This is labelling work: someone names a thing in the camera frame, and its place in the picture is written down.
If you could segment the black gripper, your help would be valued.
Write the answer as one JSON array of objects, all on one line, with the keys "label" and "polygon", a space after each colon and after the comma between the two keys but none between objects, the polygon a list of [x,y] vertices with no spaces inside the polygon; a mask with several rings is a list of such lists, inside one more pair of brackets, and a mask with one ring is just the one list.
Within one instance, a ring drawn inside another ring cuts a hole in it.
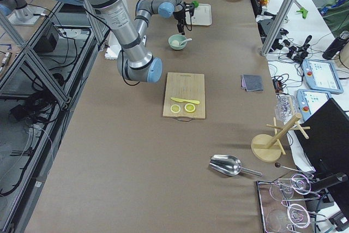
[{"label": "black gripper", "polygon": [[195,3],[182,2],[175,6],[173,17],[177,20],[178,33],[184,35],[184,25],[186,25],[186,13],[189,13],[189,17],[194,15]]}]

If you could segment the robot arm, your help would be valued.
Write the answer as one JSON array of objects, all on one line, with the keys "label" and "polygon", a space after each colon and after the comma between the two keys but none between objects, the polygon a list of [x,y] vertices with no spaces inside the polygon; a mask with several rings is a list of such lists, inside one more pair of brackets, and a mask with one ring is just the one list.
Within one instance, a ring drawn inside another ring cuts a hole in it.
[{"label": "robot arm", "polygon": [[157,82],[160,80],[163,64],[153,56],[142,43],[152,15],[174,17],[178,21],[179,33],[184,33],[186,14],[194,14],[195,6],[183,0],[141,0],[136,6],[136,16],[131,19],[123,0],[56,0],[72,5],[83,5],[89,1],[100,11],[106,25],[117,38],[121,51],[117,68],[123,78],[138,82]]}]

